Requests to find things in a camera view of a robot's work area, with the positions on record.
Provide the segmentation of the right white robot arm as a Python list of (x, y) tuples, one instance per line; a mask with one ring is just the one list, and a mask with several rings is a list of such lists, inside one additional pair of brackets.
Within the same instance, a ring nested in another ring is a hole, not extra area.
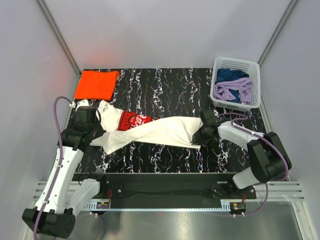
[(237, 122), (247, 120), (247, 116), (235, 112), (215, 115), (212, 109), (207, 109), (199, 117), (202, 126), (193, 134), (193, 143), (205, 147), (217, 137), (243, 148), (249, 157), (248, 168), (226, 183), (210, 188), (214, 197), (241, 198), (254, 185), (288, 179), (292, 163), (275, 132), (261, 133), (240, 126)]

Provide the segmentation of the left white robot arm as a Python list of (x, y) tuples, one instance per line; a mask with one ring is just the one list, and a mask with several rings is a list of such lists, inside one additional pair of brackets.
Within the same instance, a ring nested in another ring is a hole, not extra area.
[(102, 130), (100, 117), (94, 107), (78, 107), (75, 120), (61, 132), (56, 160), (42, 194), (34, 207), (26, 208), (22, 214), (22, 220), (35, 235), (67, 239), (84, 206), (92, 198), (103, 198), (108, 193), (106, 177), (91, 173), (74, 193), (68, 194), (79, 162)]

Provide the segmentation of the white t shirt red print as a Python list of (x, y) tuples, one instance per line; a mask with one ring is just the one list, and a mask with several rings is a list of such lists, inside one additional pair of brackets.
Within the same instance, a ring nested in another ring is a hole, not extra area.
[(147, 117), (140, 114), (136, 123), (141, 125), (128, 130), (119, 130), (124, 110), (115, 108), (102, 100), (98, 111), (102, 117), (101, 125), (105, 133), (94, 139), (90, 145), (102, 147), (108, 155), (131, 142), (191, 149), (201, 148), (200, 145), (192, 143), (193, 134), (202, 126), (198, 117), (173, 116), (147, 122)]

